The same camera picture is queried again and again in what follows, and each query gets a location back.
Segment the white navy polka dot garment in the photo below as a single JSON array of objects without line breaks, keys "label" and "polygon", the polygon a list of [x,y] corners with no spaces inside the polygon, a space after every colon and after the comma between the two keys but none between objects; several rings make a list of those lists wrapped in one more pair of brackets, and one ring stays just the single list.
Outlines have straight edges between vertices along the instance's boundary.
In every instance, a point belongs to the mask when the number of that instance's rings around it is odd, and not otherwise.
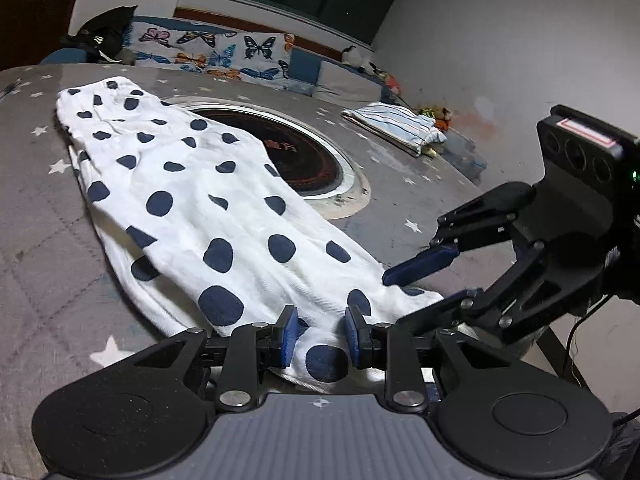
[{"label": "white navy polka dot garment", "polygon": [[394,322],[439,300],[386,286],[383,268],[282,179],[250,133],[162,101],[125,77],[58,94],[55,113],[108,260],[162,332],[221,336],[298,315],[280,376],[323,393],[373,387],[355,370],[344,312]]}]

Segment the round black induction cooker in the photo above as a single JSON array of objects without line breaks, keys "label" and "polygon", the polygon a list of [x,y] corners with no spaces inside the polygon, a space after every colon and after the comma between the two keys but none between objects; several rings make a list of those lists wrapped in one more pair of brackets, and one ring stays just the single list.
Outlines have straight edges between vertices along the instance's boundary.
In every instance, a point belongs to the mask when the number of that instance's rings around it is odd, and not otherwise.
[{"label": "round black induction cooker", "polygon": [[264,144],[283,180],[323,218],[345,219],[369,205],[368,179],[320,130],[256,104],[196,96],[176,96],[169,102],[252,134]]}]

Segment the folded blue striped cloth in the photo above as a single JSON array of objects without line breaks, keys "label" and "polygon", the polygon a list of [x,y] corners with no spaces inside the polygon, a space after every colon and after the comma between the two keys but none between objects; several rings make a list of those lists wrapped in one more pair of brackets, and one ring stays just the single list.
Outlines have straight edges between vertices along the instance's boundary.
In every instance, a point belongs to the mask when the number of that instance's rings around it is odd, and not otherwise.
[{"label": "folded blue striped cloth", "polygon": [[372,102],[342,110],[341,116],[414,157],[419,157],[424,148],[447,141],[434,118],[399,105]]}]

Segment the colourful toy pile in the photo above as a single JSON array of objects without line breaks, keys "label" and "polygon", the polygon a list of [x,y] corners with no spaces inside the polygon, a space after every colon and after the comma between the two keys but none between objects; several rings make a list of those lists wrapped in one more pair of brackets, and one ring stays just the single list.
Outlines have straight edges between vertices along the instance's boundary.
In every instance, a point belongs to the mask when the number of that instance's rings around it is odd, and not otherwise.
[{"label": "colourful toy pile", "polygon": [[402,96],[400,83],[393,75],[387,73],[385,70],[381,70],[374,63],[370,63],[369,68],[371,75],[378,78],[382,84],[381,100],[383,102],[408,107],[417,115],[434,119],[435,126],[440,130],[447,131],[449,129],[452,111],[448,107],[442,104],[411,106]]}]

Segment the grey cushion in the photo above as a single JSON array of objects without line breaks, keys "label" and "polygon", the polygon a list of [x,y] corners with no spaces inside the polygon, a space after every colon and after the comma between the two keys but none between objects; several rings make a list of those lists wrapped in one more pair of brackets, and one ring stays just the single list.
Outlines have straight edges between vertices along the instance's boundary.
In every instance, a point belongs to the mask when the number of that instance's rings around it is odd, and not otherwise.
[{"label": "grey cushion", "polygon": [[347,108],[358,108],[378,102],[381,96],[382,87],[376,82],[351,72],[343,65],[321,62],[314,87],[315,99]]}]

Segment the black white plush toy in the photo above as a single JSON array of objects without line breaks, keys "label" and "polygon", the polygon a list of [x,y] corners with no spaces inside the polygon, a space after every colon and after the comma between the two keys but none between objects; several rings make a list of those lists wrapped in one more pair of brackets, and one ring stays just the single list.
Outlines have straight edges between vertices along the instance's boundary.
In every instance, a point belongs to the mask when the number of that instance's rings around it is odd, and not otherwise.
[{"label": "black white plush toy", "polygon": [[353,44],[342,50],[342,63],[356,70],[366,70],[370,66],[369,59]]}]

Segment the blue sofa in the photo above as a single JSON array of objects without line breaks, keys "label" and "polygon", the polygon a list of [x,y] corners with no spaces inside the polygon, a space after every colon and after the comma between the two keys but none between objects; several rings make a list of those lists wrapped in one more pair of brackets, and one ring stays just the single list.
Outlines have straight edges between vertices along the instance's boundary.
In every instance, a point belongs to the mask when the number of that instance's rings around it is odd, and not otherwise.
[{"label": "blue sofa", "polygon": [[288,90],[321,101],[358,107],[395,104],[398,83],[378,73],[356,47],[344,61],[305,50],[288,32],[242,32],[178,18],[134,16],[122,47],[131,63],[206,74]]}]

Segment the butterfly print pillow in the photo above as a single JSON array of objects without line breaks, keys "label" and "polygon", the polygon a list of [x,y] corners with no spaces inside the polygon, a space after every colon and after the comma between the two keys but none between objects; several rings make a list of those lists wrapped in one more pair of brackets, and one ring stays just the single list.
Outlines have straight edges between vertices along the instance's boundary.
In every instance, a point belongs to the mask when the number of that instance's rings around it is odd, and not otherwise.
[{"label": "butterfly print pillow", "polygon": [[125,46],[137,66],[180,70],[282,88],[295,37],[282,32],[212,32],[202,25],[170,28],[134,20]]}]

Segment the black bag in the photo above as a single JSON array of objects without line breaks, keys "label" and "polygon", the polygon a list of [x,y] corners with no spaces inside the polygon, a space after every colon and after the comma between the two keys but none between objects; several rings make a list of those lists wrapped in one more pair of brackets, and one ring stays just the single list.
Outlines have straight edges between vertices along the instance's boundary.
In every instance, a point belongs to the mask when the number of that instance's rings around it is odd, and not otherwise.
[{"label": "black bag", "polygon": [[107,10],[85,22],[75,35],[66,35],[61,44],[81,50],[88,63],[122,62],[126,33],[136,10],[136,6]]}]

